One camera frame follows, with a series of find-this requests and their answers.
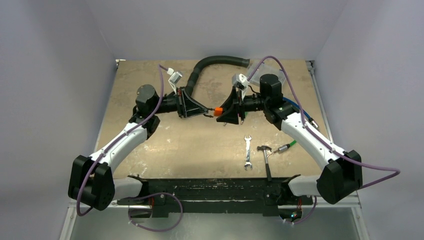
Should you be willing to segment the orange black padlock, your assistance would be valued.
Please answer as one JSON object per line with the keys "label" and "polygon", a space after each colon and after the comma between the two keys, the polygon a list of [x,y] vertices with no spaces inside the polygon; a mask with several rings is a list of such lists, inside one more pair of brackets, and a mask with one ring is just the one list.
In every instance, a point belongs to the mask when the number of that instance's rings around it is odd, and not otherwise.
{"label": "orange black padlock", "polygon": [[207,113],[204,113],[203,116],[207,118],[215,118],[221,116],[223,113],[224,109],[222,107],[207,108]]}

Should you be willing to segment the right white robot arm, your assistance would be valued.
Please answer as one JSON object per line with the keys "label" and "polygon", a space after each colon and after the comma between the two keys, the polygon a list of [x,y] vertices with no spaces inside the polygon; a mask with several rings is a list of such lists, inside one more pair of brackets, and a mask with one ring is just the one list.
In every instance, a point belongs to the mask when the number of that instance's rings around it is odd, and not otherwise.
{"label": "right white robot arm", "polygon": [[300,196],[319,196],[334,205],[362,187],[361,156],[325,138],[307,121],[299,107],[284,100],[277,75],[262,75],[257,94],[244,95],[248,86],[245,80],[235,81],[229,97],[214,110],[216,121],[237,125],[247,112],[262,111],[270,124],[293,138],[322,170],[319,175],[295,175],[287,179],[280,191],[284,202],[292,204]]}

